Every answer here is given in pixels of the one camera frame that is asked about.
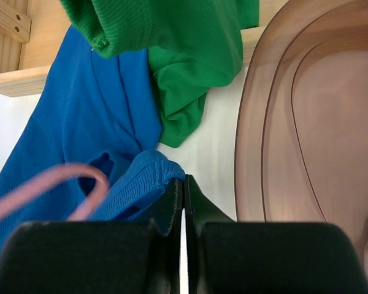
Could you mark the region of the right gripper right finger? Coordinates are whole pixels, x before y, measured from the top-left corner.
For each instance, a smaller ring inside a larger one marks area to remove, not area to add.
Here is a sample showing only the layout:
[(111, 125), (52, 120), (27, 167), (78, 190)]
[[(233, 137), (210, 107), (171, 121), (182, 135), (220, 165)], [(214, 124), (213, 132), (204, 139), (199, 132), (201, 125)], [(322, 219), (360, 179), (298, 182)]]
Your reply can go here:
[(185, 176), (184, 205), (187, 219), (192, 221), (194, 234), (199, 237), (205, 224), (234, 222), (219, 207), (212, 203), (201, 191), (192, 175)]

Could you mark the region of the pink hanger of blue top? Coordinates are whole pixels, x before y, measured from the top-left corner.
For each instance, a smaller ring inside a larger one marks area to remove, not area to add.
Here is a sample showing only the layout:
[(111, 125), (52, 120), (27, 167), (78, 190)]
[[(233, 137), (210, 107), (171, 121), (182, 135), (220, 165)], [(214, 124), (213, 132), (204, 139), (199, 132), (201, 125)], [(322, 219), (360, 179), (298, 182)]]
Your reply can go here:
[(88, 197), (67, 218), (68, 221), (85, 220), (105, 200), (109, 181), (103, 172), (85, 164), (62, 164), (43, 171), (0, 198), (0, 221), (57, 185), (74, 179), (93, 178), (96, 182)]

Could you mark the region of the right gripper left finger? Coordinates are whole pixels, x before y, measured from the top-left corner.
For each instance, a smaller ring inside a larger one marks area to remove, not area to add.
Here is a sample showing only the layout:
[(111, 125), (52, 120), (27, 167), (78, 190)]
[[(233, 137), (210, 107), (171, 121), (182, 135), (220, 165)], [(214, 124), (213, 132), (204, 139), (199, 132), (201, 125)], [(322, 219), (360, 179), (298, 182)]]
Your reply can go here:
[(153, 224), (163, 236), (179, 234), (183, 210), (183, 181), (171, 179), (165, 192), (134, 222)]

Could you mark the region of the blue tank top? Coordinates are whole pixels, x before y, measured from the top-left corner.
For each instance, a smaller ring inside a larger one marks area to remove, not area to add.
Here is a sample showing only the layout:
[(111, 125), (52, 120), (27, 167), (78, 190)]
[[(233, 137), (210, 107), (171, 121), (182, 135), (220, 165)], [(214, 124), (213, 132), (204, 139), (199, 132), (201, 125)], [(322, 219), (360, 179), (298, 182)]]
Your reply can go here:
[(162, 132), (146, 50), (99, 56), (69, 28), (42, 95), (0, 172), (0, 198), (49, 167), (78, 162), (109, 179), (91, 221), (128, 221), (147, 209), (179, 164), (156, 149)]

